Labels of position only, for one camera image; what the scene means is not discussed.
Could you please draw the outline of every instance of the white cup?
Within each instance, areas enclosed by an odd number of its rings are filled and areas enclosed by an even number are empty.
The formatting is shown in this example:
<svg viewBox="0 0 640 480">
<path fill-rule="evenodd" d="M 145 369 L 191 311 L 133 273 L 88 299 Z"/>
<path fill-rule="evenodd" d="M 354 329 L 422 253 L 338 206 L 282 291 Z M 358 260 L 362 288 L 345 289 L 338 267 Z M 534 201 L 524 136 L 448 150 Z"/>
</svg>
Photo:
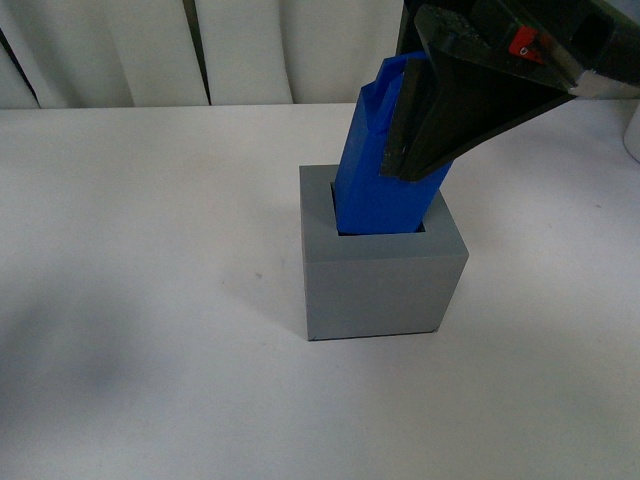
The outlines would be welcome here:
<svg viewBox="0 0 640 480">
<path fill-rule="evenodd" d="M 640 106 L 633 114 L 627 132 L 624 134 L 624 146 L 627 147 L 631 156 L 640 162 Z"/>
</svg>

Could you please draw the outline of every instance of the blue object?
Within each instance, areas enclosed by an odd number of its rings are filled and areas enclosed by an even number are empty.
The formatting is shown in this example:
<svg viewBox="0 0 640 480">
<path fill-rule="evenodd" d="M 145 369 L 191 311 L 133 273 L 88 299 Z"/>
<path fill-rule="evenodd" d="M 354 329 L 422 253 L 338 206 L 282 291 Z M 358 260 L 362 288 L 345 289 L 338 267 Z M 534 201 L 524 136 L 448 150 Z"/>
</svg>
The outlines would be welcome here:
<svg viewBox="0 0 640 480">
<path fill-rule="evenodd" d="M 412 233 L 438 192 L 451 164 L 419 182 L 380 175 L 387 134 L 409 58 L 387 58 L 375 82 L 360 90 L 335 180 L 338 231 L 343 234 Z"/>
</svg>

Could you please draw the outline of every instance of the white curtain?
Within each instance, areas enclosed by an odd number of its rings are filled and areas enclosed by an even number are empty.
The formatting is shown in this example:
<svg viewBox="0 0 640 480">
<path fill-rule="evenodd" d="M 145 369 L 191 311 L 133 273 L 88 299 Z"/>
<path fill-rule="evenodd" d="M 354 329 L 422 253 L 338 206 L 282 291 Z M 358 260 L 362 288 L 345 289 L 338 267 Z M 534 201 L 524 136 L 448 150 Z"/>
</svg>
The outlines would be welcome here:
<svg viewBox="0 0 640 480">
<path fill-rule="evenodd" d="M 638 0 L 610 3 L 640 20 Z M 216 105 L 351 102 L 393 55 L 402 4 L 0 0 L 0 30 L 31 87 L 0 48 L 0 108 L 207 105 L 207 90 Z"/>
</svg>

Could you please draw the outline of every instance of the white tabletop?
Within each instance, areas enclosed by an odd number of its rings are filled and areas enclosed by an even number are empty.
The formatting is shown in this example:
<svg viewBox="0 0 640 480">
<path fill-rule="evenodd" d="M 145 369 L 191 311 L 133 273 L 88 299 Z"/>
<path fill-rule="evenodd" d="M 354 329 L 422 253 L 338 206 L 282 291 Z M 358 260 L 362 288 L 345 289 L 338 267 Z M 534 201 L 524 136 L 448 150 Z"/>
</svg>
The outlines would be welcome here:
<svg viewBox="0 0 640 480">
<path fill-rule="evenodd" d="M 640 478 L 635 104 L 460 158 L 437 334 L 305 340 L 352 105 L 0 113 L 0 478 Z"/>
</svg>

